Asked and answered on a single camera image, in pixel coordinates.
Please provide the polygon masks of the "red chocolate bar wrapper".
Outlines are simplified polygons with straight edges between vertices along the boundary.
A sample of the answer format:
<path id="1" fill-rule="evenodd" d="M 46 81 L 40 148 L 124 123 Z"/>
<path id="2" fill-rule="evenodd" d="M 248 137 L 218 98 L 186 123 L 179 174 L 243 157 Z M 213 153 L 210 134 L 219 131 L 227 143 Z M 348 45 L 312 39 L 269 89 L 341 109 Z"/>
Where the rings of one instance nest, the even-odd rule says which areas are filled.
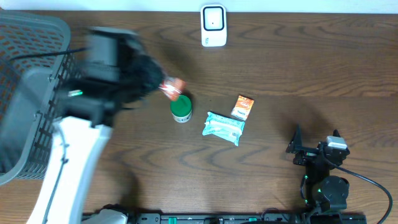
<path id="1" fill-rule="evenodd" d="M 173 77 L 165 78 L 159 85 L 159 89 L 171 100 L 176 101 L 182 94 L 186 83 L 179 79 Z"/>

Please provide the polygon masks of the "green lid jar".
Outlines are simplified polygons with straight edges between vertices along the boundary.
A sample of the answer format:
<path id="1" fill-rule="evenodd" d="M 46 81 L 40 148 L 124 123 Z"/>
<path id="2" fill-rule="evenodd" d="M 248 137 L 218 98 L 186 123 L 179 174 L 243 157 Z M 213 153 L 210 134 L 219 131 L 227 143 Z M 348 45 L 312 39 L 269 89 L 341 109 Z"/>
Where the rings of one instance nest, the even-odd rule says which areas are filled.
<path id="1" fill-rule="evenodd" d="M 176 122 L 186 123 L 192 117 L 192 101 L 189 97 L 180 95 L 177 100 L 170 102 L 170 110 Z"/>

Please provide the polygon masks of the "orange tissue pack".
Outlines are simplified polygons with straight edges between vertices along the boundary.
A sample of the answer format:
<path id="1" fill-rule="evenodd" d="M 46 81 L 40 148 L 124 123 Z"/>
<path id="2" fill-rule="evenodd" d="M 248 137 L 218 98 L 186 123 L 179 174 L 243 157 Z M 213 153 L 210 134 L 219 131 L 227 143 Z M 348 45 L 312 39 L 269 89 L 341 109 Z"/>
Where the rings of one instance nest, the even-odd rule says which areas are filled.
<path id="1" fill-rule="evenodd" d="M 253 99 L 239 95 L 236 104 L 231 111 L 231 115 L 245 121 L 251 112 L 253 104 Z"/>

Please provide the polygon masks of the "teal wet wipes pack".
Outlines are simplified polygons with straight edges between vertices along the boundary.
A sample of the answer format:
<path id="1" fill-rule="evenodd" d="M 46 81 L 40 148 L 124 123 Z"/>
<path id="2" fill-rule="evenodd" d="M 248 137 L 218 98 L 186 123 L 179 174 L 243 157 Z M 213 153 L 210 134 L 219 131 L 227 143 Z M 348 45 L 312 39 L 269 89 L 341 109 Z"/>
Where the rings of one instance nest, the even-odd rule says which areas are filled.
<path id="1" fill-rule="evenodd" d="M 245 126 L 244 121 L 227 118 L 211 111 L 207 112 L 207 115 L 205 127 L 202 131 L 203 136 L 212 134 L 239 146 L 239 138 L 243 134 Z"/>

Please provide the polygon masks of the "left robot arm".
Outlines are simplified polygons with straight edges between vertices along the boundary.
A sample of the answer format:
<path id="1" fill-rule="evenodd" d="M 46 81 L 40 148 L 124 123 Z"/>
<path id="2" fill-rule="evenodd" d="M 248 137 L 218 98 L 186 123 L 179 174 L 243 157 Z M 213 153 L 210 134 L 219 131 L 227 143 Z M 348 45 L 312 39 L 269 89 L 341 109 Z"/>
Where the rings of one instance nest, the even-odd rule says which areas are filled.
<path id="1" fill-rule="evenodd" d="M 164 79 L 137 32 L 92 27 L 82 77 L 57 92 L 52 148 L 29 223 L 80 223 L 96 164 L 116 115 L 158 89 Z"/>

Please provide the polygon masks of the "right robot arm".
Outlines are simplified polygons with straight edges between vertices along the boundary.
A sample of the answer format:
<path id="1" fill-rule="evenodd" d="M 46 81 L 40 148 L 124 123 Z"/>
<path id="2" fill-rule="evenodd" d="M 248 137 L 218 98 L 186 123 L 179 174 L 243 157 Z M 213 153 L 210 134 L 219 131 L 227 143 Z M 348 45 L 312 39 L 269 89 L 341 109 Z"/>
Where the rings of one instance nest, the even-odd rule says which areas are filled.
<path id="1" fill-rule="evenodd" d="M 307 211 L 301 215 L 303 222 L 342 223 L 340 212 L 347 208 L 349 182 L 330 174 L 350 154 L 339 132 L 334 130 L 317 147 L 305 147 L 297 126 L 286 152 L 295 155 L 293 164 L 305 167 L 300 184 L 300 195 L 307 206 Z"/>

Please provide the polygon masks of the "white barcode scanner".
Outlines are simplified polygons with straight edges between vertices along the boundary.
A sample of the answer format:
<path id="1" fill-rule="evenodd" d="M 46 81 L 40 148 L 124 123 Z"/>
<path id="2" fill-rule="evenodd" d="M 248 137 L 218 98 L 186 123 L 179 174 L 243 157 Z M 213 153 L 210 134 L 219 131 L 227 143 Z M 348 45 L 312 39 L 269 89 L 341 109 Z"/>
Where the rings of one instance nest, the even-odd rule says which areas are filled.
<path id="1" fill-rule="evenodd" d="M 204 5 L 200 10 L 201 44 L 222 47 L 227 42 L 226 9 L 220 4 Z"/>

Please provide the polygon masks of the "grey plastic mesh basket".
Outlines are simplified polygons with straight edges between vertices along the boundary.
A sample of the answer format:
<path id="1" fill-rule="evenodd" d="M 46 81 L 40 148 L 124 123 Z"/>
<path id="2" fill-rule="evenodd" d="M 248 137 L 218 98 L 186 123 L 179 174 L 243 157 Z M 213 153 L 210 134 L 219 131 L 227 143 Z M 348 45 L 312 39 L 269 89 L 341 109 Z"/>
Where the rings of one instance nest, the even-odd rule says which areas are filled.
<path id="1" fill-rule="evenodd" d="M 1 184 L 41 179 L 59 116 L 56 91 L 79 77 L 59 18 L 1 11 Z"/>

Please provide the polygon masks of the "black mounting rail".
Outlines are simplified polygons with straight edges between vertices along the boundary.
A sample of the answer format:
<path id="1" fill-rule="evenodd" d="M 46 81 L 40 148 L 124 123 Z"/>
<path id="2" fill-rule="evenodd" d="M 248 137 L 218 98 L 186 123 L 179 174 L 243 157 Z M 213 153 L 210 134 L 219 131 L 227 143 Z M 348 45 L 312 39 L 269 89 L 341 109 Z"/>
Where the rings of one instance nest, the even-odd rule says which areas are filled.
<path id="1" fill-rule="evenodd" d="M 240 224 L 240 223 L 306 223 L 304 217 L 300 215 L 266 213 L 245 214 L 245 215 L 178 215 L 178 214 L 158 214 L 141 213 L 137 215 L 126 215 L 115 210 L 102 210 L 98 214 L 85 215 L 82 223 L 108 224 L 108 223 L 132 223 L 132 224 Z"/>

